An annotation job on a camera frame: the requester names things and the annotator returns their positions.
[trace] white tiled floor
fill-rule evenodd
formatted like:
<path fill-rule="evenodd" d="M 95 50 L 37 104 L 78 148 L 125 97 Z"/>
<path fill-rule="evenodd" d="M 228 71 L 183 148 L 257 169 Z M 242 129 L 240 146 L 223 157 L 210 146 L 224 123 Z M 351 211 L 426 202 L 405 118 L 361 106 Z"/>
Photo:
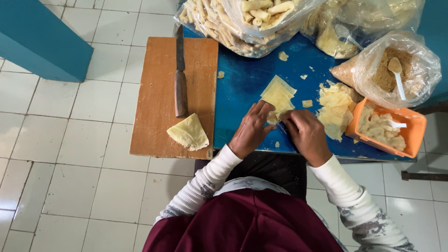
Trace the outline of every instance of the white tiled floor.
<path fill-rule="evenodd" d="M 194 172 L 193 160 L 128 153 L 146 38 L 172 36 L 177 0 L 41 1 L 95 50 L 81 84 L 44 80 L 0 58 L 0 248 L 140 252 Z M 448 173 L 448 114 L 427 118 L 417 163 L 345 168 L 416 248 L 444 252 L 448 182 L 400 179 L 402 170 Z M 307 177 L 308 203 L 355 251 L 324 187 Z"/>

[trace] maroon skirt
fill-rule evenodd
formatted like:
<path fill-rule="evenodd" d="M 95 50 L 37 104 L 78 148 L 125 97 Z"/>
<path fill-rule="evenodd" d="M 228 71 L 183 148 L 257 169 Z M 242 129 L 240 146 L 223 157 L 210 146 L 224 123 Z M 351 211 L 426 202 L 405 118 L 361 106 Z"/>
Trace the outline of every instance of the maroon skirt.
<path fill-rule="evenodd" d="M 343 251 L 308 204 L 271 189 L 213 197 L 193 216 L 158 221 L 143 252 Z"/>

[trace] hand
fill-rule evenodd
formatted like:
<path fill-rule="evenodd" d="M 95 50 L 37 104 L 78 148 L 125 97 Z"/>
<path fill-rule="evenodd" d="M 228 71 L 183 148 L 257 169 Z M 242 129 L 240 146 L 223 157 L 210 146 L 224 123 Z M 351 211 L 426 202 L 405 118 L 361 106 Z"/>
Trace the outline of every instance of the hand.
<path fill-rule="evenodd" d="M 232 140 L 227 144 L 238 158 L 243 159 L 253 152 L 266 135 L 276 129 L 275 125 L 263 127 L 269 112 L 275 109 L 274 105 L 264 100 L 252 104 L 249 112 L 243 117 Z"/>
<path fill-rule="evenodd" d="M 333 154 L 328 149 L 323 124 L 309 110 L 290 110 L 282 117 L 297 150 L 313 167 L 325 164 Z"/>

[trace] wooden cutting board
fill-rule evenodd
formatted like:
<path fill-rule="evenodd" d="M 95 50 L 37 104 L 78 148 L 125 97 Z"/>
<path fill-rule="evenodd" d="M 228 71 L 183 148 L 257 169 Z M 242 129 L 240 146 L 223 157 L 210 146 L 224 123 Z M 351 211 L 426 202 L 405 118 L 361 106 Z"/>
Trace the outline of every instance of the wooden cutting board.
<path fill-rule="evenodd" d="M 209 145 L 188 151 L 166 130 L 182 121 L 174 113 L 176 38 L 150 37 L 146 44 L 129 153 L 154 157 L 212 159 L 218 43 L 184 38 L 188 113 L 196 113 Z"/>

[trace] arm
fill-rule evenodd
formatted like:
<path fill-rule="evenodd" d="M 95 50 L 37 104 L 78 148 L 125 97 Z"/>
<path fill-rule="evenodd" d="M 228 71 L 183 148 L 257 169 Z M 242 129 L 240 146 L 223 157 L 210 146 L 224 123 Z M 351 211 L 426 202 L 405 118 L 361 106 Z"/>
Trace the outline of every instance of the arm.
<path fill-rule="evenodd" d="M 413 244 L 397 225 L 372 201 L 331 154 L 324 126 L 308 110 L 286 113 L 283 123 L 294 144 L 308 160 L 308 167 L 327 190 L 328 200 L 337 206 L 341 221 L 353 231 L 362 251 L 414 252 Z"/>
<path fill-rule="evenodd" d="M 265 101 L 254 103 L 244 116 L 235 135 L 224 145 L 208 165 L 196 172 L 196 177 L 178 192 L 155 222 L 173 216 L 194 215 L 208 198 L 220 190 L 233 168 L 254 151 L 274 125 L 264 127 L 268 114 L 275 110 Z"/>
<path fill-rule="evenodd" d="M 332 156 L 324 165 L 308 166 L 327 190 L 328 200 L 337 206 L 353 239 L 368 251 L 414 252 L 398 226 L 379 208 L 367 190 L 359 186 Z"/>

